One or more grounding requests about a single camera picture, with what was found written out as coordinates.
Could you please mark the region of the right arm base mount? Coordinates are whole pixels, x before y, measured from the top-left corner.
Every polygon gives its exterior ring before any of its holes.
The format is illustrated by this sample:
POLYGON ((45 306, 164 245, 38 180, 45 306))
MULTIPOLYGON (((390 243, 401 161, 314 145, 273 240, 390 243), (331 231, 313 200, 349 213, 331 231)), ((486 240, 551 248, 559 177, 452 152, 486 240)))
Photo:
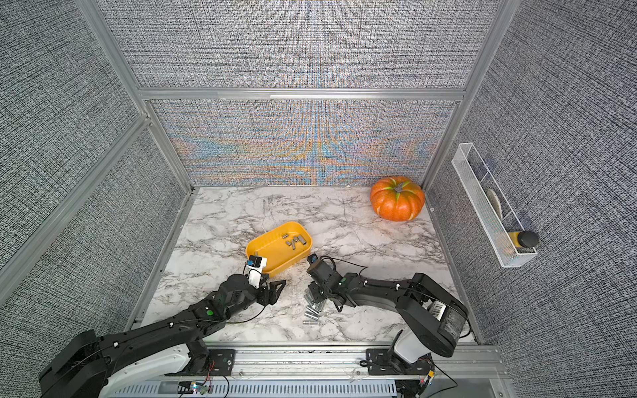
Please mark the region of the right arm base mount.
POLYGON ((427 376, 434 371, 431 351, 410 329, 401 330, 390 348, 368 348, 359 366, 370 376, 427 376))

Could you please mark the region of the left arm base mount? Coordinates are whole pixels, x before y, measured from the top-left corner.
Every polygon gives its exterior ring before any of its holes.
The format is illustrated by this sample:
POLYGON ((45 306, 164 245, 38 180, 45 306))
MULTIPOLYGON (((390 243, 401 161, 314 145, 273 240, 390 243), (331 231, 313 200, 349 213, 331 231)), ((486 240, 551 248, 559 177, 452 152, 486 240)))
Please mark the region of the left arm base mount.
POLYGON ((236 354, 234 349, 209 349, 207 357, 201 364, 193 365, 190 373, 196 376, 230 376, 236 354))

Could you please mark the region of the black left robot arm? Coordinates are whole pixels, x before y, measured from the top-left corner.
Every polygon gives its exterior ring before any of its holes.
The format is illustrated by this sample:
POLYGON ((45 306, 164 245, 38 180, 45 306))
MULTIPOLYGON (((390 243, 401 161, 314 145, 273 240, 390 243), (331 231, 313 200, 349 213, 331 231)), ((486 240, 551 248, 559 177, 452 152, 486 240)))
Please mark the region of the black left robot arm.
POLYGON ((186 363, 178 367, 201 371, 207 361, 205 337, 222 330, 235 314, 258 303, 277 303, 286 282, 260 277, 257 287, 245 275, 234 274, 201 301, 182 312, 142 328, 103 336, 93 329, 74 336, 41 371, 38 381, 42 397, 96 397, 109 379, 128 366, 154 354, 184 345, 186 363))

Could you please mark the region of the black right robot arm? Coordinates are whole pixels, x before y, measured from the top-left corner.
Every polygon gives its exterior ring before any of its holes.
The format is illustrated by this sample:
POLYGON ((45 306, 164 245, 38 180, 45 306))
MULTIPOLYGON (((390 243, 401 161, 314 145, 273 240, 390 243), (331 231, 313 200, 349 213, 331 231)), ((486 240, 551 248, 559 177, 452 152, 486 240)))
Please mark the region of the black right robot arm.
POLYGON ((312 278, 308 290, 315 303, 329 300, 338 312, 344 307, 373 307, 398 313, 427 351, 453 356, 469 310, 428 275, 375 280, 358 273, 340 274, 328 256, 311 255, 307 261, 312 278))

